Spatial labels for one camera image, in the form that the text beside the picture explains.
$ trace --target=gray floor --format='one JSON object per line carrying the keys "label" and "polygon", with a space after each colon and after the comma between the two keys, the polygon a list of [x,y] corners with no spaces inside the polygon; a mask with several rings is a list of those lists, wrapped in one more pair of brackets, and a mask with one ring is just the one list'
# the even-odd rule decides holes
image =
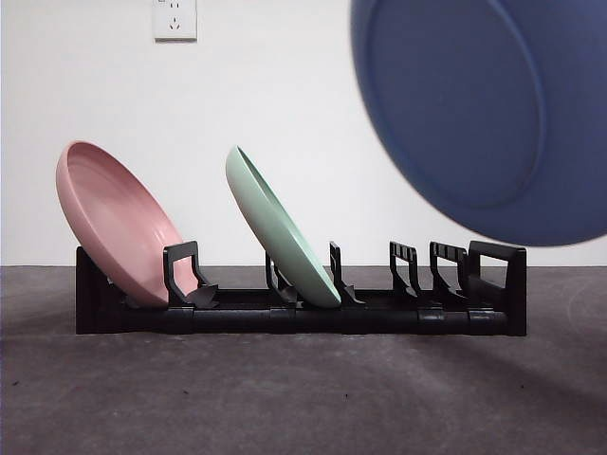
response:
{"label": "gray floor", "polygon": [[607,268],[531,268],[526,338],[75,336],[73,306],[72,268],[2,269],[4,454],[607,453]]}

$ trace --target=black dish rack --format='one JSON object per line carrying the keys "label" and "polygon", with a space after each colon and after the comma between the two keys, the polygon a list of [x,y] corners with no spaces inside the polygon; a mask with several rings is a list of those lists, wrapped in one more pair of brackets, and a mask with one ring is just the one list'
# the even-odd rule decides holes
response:
{"label": "black dish rack", "polygon": [[[79,246],[76,266],[78,334],[122,332],[191,333],[339,333],[526,335],[526,250],[486,242],[469,249],[430,243],[432,289],[417,278],[415,248],[390,243],[392,289],[356,289],[343,282],[340,248],[330,247],[331,271],[341,307],[307,303],[266,254],[264,289],[222,289],[200,271],[196,242],[166,246],[166,309],[137,308],[112,284]],[[504,287],[481,278],[481,256],[507,262]],[[190,258],[198,288],[184,295],[175,283],[174,263]],[[438,258],[457,264],[459,289],[440,275]],[[396,261],[408,263],[403,277]]]}

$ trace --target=wall socket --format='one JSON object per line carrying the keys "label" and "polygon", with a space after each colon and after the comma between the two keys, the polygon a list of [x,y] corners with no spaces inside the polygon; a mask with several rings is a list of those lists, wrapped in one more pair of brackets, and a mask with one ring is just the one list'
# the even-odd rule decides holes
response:
{"label": "wall socket", "polygon": [[196,41],[196,0],[152,0],[156,41]]}

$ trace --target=rack base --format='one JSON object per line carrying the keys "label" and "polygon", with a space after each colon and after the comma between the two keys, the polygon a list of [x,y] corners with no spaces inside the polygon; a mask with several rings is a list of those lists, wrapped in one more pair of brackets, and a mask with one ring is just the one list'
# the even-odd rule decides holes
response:
{"label": "rack base", "polygon": [[[506,287],[480,278],[480,256],[508,262]],[[414,248],[390,243],[393,289],[355,290],[341,279],[340,249],[331,243],[331,269],[342,304],[337,309],[312,306],[301,298],[266,256],[267,289],[221,289],[200,273],[196,242],[164,250],[166,309],[136,308],[112,284],[84,249],[77,249],[76,331],[78,334],[123,332],[192,333],[338,333],[420,335],[526,335],[526,252],[523,248],[470,243],[463,248],[431,243],[433,289],[417,282]],[[199,288],[185,296],[173,279],[173,263],[192,259]],[[438,273],[437,258],[457,263],[461,289],[453,290]],[[395,260],[409,263],[402,278]]]}

